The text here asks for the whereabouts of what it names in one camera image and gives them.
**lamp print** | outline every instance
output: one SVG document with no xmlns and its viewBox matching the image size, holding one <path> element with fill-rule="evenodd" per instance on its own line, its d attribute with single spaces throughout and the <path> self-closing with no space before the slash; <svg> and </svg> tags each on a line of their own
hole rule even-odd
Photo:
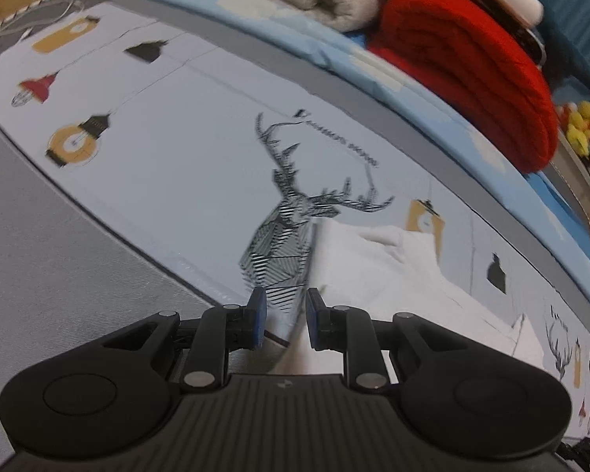
<svg viewBox="0 0 590 472">
<path fill-rule="evenodd" d="M 504 295 L 507 294 L 507 275 L 500 267 L 500 258 L 495 253 L 492 255 L 493 261 L 488 267 L 488 280 L 489 283 L 494 286 L 496 289 L 503 292 Z"/>
<path fill-rule="evenodd" d="M 54 74 L 49 74 L 43 78 L 24 80 L 18 84 L 20 91 L 11 100 L 11 106 L 17 108 L 24 106 L 30 100 L 35 99 L 43 103 L 50 95 L 50 86 L 54 83 L 59 71 Z"/>
<path fill-rule="evenodd" d="M 574 343 L 573 386 L 575 388 L 581 386 L 581 346 L 579 345 L 579 339 Z"/>
<path fill-rule="evenodd" d="M 58 167 L 86 162 L 96 153 L 97 140 L 108 127 L 109 114 L 62 127 L 50 138 L 46 156 Z"/>
<path fill-rule="evenodd" d="M 406 217 L 406 230 L 433 234 L 435 237 L 435 255 L 439 261 L 442 248 L 442 233 L 445 221 L 437 214 L 430 201 L 411 201 Z"/>
<path fill-rule="evenodd" d="M 124 52 L 144 62 L 152 63 L 160 58 L 162 46 L 165 46 L 167 43 L 168 41 L 142 42 L 142 44 L 127 48 Z"/>
<path fill-rule="evenodd" d="M 588 413 L 586 412 L 586 399 L 583 398 L 583 401 L 581 402 L 581 408 L 579 409 L 579 427 L 582 426 L 583 421 L 585 420 L 587 415 Z"/>
<path fill-rule="evenodd" d="M 94 30 L 101 19 L 91 15 L 81 17 L 33 44 L 37 53 L 50 53 Z"/>
</svg>

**folded red towel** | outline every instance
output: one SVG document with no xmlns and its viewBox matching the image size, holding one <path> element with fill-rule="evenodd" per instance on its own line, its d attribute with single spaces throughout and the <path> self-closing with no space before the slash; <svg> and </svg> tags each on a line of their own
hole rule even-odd
<svg viewBox="0 0 590 472">
<path fill-rule="evenodd" d="M 553 157 L 557 117 L 541 72 L 470 0 L 388 0 L 367 48 L 453 106 L 519 171 Z"/>
</svg>

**bed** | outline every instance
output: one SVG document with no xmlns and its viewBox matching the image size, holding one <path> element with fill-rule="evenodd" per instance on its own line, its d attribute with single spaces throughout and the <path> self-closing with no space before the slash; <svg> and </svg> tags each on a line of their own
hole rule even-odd
<svg viewBox="0 0 590 472">
<path fill-rule="evenodd" d="M 283 372 L 326 218 L 432 234 L 447 282 L 530 325 L 573 400 L 567 436 L 590 436 L 590 260 L 461 116 L 273 2 L 84 1 L 0 42 L 0 389 L 253 284 L 273 290 L 265 345 L 231 368 Z"/>
</svg>

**ribbed black surface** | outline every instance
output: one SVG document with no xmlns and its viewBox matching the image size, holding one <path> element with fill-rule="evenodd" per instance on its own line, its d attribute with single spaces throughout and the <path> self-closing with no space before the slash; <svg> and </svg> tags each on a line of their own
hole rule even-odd
<svg viewBox="0 0 590 472">
<path fill-rule="evenodd" d="M 453 457 L 411 433 L 380 396 L 339 376 L 234 376 L 185 398 L 151 440 L 88 463 L 19 454 L 4 472 L 566 471 L 551 455 L 486 464 Z"/>
</svg>

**yellow lamp print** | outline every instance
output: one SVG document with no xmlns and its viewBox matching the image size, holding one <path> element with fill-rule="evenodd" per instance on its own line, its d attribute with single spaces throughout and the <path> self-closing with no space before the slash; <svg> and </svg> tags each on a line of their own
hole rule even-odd
<svg viewBox="0 0 590 472">
<path fill-rule="evenodd" d="M 82 164 L 94 156 L 97 140 L 108 127 L 109 115 L 93 115 L 80 124 L 61 127 L 50 138 L 46 157 L 57 167 Z"/>
<path fill-rule="evenodd" d="M 435 237 L 435 254 L 439 261 L 442 249 L 442 233 L 445 221 L 439 216 L 430 201 L 411 201 L 406 217 L 406 230 L 433 234 Z"/>
<path fill-rule="evenodd" d="M 579 339 L 574 343 L 573 386 L 575 388 L 581 386 L 581 345 L 579 345 Z"/>
<path fill-rule="evenodd" d="M 47 54 L 94 30 L 101 19 L 91 15 L 81 17 L 33 44 L 37 53 Z"/>
</svg>

